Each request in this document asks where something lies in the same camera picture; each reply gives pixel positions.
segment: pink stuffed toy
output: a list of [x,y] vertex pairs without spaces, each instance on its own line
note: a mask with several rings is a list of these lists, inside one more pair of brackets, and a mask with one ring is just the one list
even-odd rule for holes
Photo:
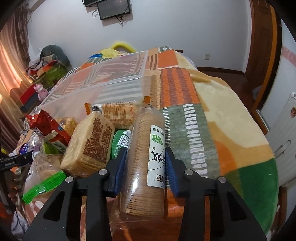
[[42,102],[48,96],[48,91],[43,88],[42,84],[37,84],[33,87],[34,90],[38,93],[38,99]]

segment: electrical socket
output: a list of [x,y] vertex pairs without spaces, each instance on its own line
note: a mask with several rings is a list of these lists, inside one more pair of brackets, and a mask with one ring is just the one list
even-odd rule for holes
[[205,53],[205,60],[209,60],[210,59],[210,54],[209,53]]

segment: metal rivet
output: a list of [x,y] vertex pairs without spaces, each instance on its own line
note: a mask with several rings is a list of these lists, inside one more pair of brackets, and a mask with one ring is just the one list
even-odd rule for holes
[[73,177],[66,177],[65,182],[70,183],[74,180]]
[[101,170],[99,170],[99,174],[100,175],[105,175],[105,174],[107,174],[107,170],[106,169],[101,169]]
[[225,177],[218,177],[219,182],[225,183],[227,180]]
[[191,169],[186,169],[185,170],[185,174],[188,175],[188,176],[190,176],[190,175],[193,174],[193,171]]

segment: red package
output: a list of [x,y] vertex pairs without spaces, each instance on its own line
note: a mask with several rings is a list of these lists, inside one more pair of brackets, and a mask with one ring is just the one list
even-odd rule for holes
[[36,115],[26,115],[30,128],[40,132],[62,153],[65,153],[70,141],[69,134],[44,110]]

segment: pink curtain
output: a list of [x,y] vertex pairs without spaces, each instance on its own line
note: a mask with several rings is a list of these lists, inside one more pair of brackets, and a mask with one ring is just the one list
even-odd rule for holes
[[22,5],[0,32],[0,125],[1,145],[12,151],[22,130],[22,112],[16,101],[31,85],[25,72],[28,54],[27,9]]

